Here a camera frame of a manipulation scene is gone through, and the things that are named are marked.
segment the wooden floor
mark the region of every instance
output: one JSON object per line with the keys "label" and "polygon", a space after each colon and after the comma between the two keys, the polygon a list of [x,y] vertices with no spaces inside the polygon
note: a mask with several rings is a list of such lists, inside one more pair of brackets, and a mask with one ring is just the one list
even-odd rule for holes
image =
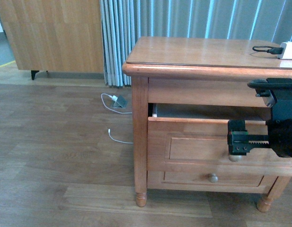
{"label": "wooden floor", "polygon": [[260,195],[243,193],[149,190],[137,207],[133,146],[107,133],[132,141],[131,115],[100,99],[131,100],[130,88],[29,79],[0,68],[0,227],[292,227],[292,180],[267,213],[256,209]]}

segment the drawer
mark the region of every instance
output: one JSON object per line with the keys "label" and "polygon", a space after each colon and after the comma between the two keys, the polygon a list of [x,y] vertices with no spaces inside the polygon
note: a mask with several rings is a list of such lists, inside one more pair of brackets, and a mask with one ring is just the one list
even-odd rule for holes
{"label": "drawer", "polygon": [[238,162],[229,160],[227,123],[245,119],[249,134],[267,134],[268,108],[157,105],[148,118],[147,165],[150,171],[191,172],[206,169],[292,176],[292,158],[271,149],[253,149]]}
{"label": "drawer", "polygon": [[149,171],[147,187],[153,189],[211,191],[211,192],[248,192],[268,193],[276,176],[238,175],[236,173],[177,173]]}

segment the open drawer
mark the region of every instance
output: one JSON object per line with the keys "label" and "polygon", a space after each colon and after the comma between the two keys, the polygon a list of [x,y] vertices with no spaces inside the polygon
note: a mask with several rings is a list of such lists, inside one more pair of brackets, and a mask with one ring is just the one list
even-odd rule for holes
{"label": "open drawer", "polygon": [[147,169],[159,172],[236,173],[292,176],[292,158],[271,149],[253,149],[238,162],[229,160],[227,123],[246,120],[249,134],[267,134],[268,108],[154,105],[148,118]]}

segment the robotic arm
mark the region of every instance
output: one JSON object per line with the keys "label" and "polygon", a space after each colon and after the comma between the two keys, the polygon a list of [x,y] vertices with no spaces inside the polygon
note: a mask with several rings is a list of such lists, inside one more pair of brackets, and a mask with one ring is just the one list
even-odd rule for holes
{"label": "robotic arm", "polygon": [[292,157],[292,79],[256,79],[248,83],[271,108],[268,135],[249,135],[244,120],[228,121],[230,155],[246,155],[253,148],[271,148],[279,157]]}

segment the round wooden knob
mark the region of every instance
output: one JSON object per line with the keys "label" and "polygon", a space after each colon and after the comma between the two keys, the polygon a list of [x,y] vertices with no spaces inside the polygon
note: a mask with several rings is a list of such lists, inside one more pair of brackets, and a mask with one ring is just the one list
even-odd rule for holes
{"label": "round wooden knob", "polygon": [[242,159],[241,155],[229,155],[229,160],[231,162],[238,162]]}
{"label": "round wooden knob", "polygon": [[218,177],[216,174],[209,174],[208,175],[208,180],[211,182],[211,183],[216,183],[218,182]]}

